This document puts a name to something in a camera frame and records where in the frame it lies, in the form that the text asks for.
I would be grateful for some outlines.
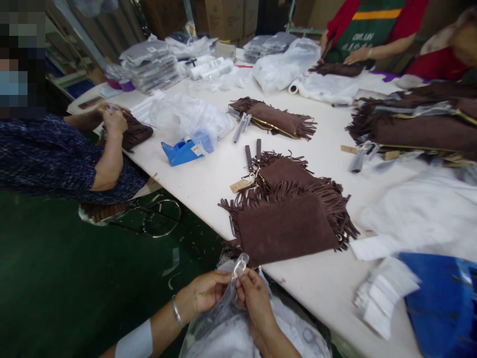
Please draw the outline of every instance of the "stool leg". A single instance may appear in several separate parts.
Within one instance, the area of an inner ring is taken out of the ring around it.
[[[178,217],[177,219],[174,219],[174,218],[171,218],[171,217],[169,217],[169,216],[167,216],[167,215],[164,215],[164,214],[162,214],[159,210],[155,210],[155,207],[156,207],[157,205],[162,204],[163,202],[172,202],[172,203],[174,203],[174,204],[177,206],[177,208],[179,209],[179,217]],[[172,200],[172,199],[161,199],[161,200],[155,202],[154,205],[153,205],[151,208],[148,208],[148,207],[142,206],[142,205],[137,205],[134,209],[140,210],[140,211],[142,211],[142,212],[144,213],[144,219],[143,219],[143,225],[142,225],[142,232],[143,232],[144,234],[146,234],[146,235],[149,235],[149,236],[155,238],[155,239],[161,238],[161,237],[164,237],[164,236],[167,236],[167,235],[169,235],[172,231],[174,231],[174,229],[179,225],[179,222],[180,222],[181,217],[182,217],[182,209],[180,208],[179,203],[178,203],[177,201],[175,201],[175,200]],[[149,218],[149,216],[150,216],[151,214],[157,214],[157,215],[159,215],[159,216],[161,216],[161,217],[163,217],[163,218],[165,218],[165,219],[167,219],[167,220],[173,221],[175,224],[174,224],[173,227],[172,227],[169,231],[167,231],[165,234],[162,234],[162,235],[153,235],[152,233],[150,233],[150,232],[148,231],[147,225],[146,225],[147,219]]]

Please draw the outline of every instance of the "hang tag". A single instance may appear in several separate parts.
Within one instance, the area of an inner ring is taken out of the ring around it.
[[[392,151],[392,152],[386,152],[384,155],[384,160],[385,161],[390,161],[399,158],[399,155],[401,154],[400,151]]]
[[[230,190],[232,190],[232,193],[237,194],[237,191],[239,191],[240,189],[246,188],[250,184],[251,184],[250,181],[245,180],[245,179],[240,179],[235,184],[232,184],[230,186]]]
[[[341,146],[341,151],[351,154],[358,154],[358,150],[355,147]]]

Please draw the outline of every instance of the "leather strap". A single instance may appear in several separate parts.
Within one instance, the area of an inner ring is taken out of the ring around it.
[[[252,155],[250,154],[250,147],[245,146],[245,153],[247,154],[247,164],[248,164],[248,172],[253,172],[253,164],[252,164]]]
[[[257,162],[260,165],[260,159],[262,159],[262,140],[257,139]]]

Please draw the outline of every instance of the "purple tape roll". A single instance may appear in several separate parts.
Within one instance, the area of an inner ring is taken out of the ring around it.
[[[119,81],[119,85],[124,92],[131,92],[136,89],[130,80],[121,80]]]

